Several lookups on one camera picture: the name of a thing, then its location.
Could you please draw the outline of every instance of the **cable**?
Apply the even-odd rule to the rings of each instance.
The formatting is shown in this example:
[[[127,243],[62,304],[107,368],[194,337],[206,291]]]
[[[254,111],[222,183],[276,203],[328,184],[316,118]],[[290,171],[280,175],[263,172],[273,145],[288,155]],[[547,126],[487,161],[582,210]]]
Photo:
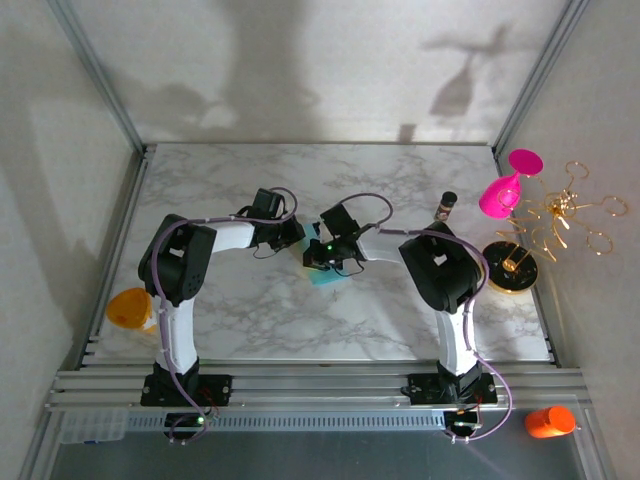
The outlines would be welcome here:
[[[256,247],[256,249],[253,251],[253,253],[252,253],[253,258],[255,258],[255,259],[257,259],[257,260],[264,260],[264,259],[266,259],[266,258],[275,257],[275,256],[278,254],[278,252],[280,252],[280,250],[282,250],[282,249],[276,250],[276,251],[275,251],[274,253],[272,253],[271,255],[267,255],[267,256],[265,256],[265,257],[258,257],[258,256],[256,255],[256,253],[258,253],[258,250],[260,250],[260,245],[258,245],[258,246]]]
[[[482,358],[480,354],[471,347],[471,341],[469,340],[469,312],[471,310],[473,302],[475,302],[476,297],[482,291],[482,289],[487,284],[487,281],[489,280],[489,263],[487,262],[487,259],[484,258],[480,250],[474,247],[471,243],[461,238],[454,237],[453,235],[447,235],[446,233],[436,232],[433,230],[405,231],[405,230],[392,230],[392,229],[378,229],[378,232],[384,233],[384,234],[390,234],[390,235],[410,235],[410,236],[427,235],[431,237],[441,238],[443,240],[449,240],[451,242],[457,243],[458,245],[462,245],[467,250],[471,251],[471,253],[473,253],[476,256],[477,260],[482,265],[482,279],[480,280],[480,285],[478,286],[478,289],[476,290],[476,292],[473,295],[471,295],[464,303],[464,310],[462,312],[462,336],[464,337],[464,343],[467,347],[467,350],[473,352],[473,356],[476,358],[476,360],[478,360],[478,362],[480,362],[484,367],[486,367],[486,369],[489,370],[489,372],[495,375],[498,378],[498,380],[502,382],[502,385],[504,385],[504,389],[507,394],[507,403],[508,403],[507,411],[505,412],[502,419],[496,425],[494,425],[488,431],[484,432],[481,435],[473,436],[473,437],[460,437],[451,431],[449,431],[448,434],[451,435],[453,439],[460,439],[464,441],[475,441],[475,440],[480,440],[488,437],[489,435],[497,431],[500,427],[502,427],[502,425],[504,425],[505,422],[511,416],[511,412],[513,411],[513,394],[511,393],[511,389],[509,388],[509,385],[505,381],[504,377],[500,374],[500,372],[498,372],[495,368],[493,368],[493,366],[489,362],[487,362],[484,358]]]
[[[340,273],[340,270],[338,270],[337,267],[333,267],[333,270],[340,275],[341,277],[344,278],[349,278],[349,277],[353,277],[354,275],[360,275],[362,272],[364,272],[364,267],[362,266],[362,264],[360,263],[360,261],[358,259],[355,259],[356,263],[358,264],[358,266],[360,267],[360,271],[359,272],[354,272],[354,273],[350,273],[349,275],[343,275],[342,273]]]
[[[202,435],[204,435],[209,429],[209,421],[204,413],[204,410],[195,402],[193,398],[191,398],[189,393],[187,393],[187,391],[183,388],[183,386],[178,381],[178,377],[177,377],[178,372],[176,370],[175,364],[173,363],[173,360],[171,359],[171,354],[169,350],[170,345],[169,345],[169,320],[167,318],[167,296],[164,294],[164,291],[162,290],[162,284],[160,283],[160,277],[158,275],[158,255],[160,253],[160,247],[164,243],[164,241],[169,237],[169,235],[171,235],[174,232],[174,230],[184,225],[207,225],[212,223],[226,223],[226,222],[233,222],[237,218],[241,218],[242,219],[241,221],[264,223],[267,225],[277,225],[279,223],[286,222],[291,217],[293,217],[296,211],[298,210],[298,199],[293,194],[293,192],[288,188],[274,187],[271,190],[283,191],[288,193],[291,196],[291,198],[293,199],[293,209],[291,210],[291,212],[289,212],[288,214],[276,220],[237,217],[235,215],[229,215],[227,217],[218,217],[218,218],[198,218],[198,219],[191,219],[191,220],[179,220],[169,225],[169,227],[167,227],[167,229],[164,230],[158,236],[158,240],[153,245],[153,249],[151,251],[151,277],[153,279],[153,285],[156,291],[158,292],[158,296],[160,297],[160,309],[158,311],[159,313],[158,324],[160,325],[160,342],[162,345],[162,353],[164,355],[164,360],[165,360],[165,363],[167,364],[167,368],[169,369],[171,380],[173,381],[173,384],[175,385],[178,392],[180,392],[180,395],[182,395],[184,399],[187,401],[187,403],[189,403],[189,405],[195,408],[196,412],[198,412],[198,414],[200,414],[200,416],[204,419],[204,422],[202,424],[202,430],[196,433],[193,437],[182,440],[183,445],[187,445],[188,443],[191,443],[197,440],[198,438],[200,438]],[[169,441],[171,442],[173,442],[174,429],[175,427],[169,431]]]
[[[392,216],[393,216],[393,205],[391,204],[391,202],[387,199],[387,197],[384,197],[378,193],[373,193],[373,192],[363,192],[363,193],[354,193],[353,195],[349,195],[348,197],[343,198],[342,200],[340,200],[338,203],[336,203],[333,207],[331,208],[335,208],[338,205],[342,205],[344,202],[347,202],[349,200],[352,200],[354,198],[359,198],[359,197],[374,197],[374,198],[379,198],[380,200],[382,200],[384,203],[387,204],[387,207],[389,207],[389,213],[387,214],[386,217],[384,217],[382,220],[374,223],[373,225],[376,228],[380,228],[380,225],[382,225],[383,223],[385,223],[387,220],[389,220]]]

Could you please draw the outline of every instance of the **small dark bottle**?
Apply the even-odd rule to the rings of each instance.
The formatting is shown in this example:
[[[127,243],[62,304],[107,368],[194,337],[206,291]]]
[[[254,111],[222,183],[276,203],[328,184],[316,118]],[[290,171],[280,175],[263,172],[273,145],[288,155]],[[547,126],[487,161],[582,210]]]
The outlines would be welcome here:
[[[458,196],[453,192],[444,192],[442,194],[442,199],[440,200],[440,205],[438,205],[438,210],[436,210],[436,214],[433,216],[435,220],[440,220],[441,222],[446,222],[449,218],[449,214],[451,213],[451,209],[458,201]]]

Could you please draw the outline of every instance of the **gray floor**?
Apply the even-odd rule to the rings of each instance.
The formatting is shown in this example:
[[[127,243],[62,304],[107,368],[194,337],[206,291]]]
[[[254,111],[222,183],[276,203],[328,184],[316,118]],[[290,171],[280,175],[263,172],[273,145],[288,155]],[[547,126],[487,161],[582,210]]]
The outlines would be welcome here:
[[[63,445],[52,479],[583,479],[571,436],[534,440],[515,412],[494,436],[451,445],[440,432],[213,433],[182,447],[161,433]],[[485,415],[487,423],[500,413]]]

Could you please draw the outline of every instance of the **black mounting bracket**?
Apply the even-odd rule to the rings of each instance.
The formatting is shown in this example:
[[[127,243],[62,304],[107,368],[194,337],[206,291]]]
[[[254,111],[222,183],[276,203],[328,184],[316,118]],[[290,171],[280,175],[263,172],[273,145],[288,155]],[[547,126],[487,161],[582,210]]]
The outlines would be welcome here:
[[[226,407],[231,398],[231,375],[202,375],[196,362],[178,381],[191,398],[201,407]],[[140,398],[143,407],[188,407],[189,403],[173,383],[171,374],[158,363],[153,373],[144,379]]]
[[[403,395],[409,397],[411,405],[476,405],[497,404],[493,376],[490,373],[482,373],[480,377],[469,386],[464,395],[457,396],[452,389],[443,385],[443,379],[439,373],[414,373],[408,376],[408,386],[401,389]]]

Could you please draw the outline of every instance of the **orange cup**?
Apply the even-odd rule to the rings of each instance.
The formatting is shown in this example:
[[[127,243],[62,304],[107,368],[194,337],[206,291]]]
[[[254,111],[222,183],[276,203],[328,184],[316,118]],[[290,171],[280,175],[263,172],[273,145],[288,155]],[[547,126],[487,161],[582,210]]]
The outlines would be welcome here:
[[[527,415],[524,425],[532,437],[559,437],[576,429],[576,419],[566,407],[549,407]]]

